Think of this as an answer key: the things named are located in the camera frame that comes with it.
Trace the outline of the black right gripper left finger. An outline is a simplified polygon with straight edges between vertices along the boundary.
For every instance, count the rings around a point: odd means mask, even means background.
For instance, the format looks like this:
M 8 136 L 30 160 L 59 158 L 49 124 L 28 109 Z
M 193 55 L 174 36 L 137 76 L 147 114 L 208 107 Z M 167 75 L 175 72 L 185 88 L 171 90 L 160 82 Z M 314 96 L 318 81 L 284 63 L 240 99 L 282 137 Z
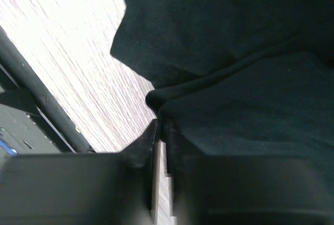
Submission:
M 155 224 L 160 124 L 114 153 L 19 155 L 1 167 L 1 224 Z

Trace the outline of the black t shirt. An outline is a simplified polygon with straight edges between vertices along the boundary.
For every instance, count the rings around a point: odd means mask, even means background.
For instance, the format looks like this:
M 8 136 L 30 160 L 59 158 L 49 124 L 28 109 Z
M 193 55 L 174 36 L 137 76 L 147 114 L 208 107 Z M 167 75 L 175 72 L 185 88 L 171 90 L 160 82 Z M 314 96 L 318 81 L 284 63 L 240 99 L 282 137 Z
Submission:
M 333 185 L 333 0 L 124 0 L 111 55 L 202 151 L 309 159 Z

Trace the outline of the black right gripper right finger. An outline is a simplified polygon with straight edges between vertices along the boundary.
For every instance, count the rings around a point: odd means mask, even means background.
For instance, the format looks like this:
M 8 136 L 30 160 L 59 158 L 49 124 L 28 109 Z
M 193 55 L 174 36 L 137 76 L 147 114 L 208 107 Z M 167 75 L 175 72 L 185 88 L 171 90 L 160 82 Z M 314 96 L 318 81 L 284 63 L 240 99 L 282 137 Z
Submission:
M 177 224 L 333 224 L 333 197 L 300 158 L 212 156 L 165 124 Z

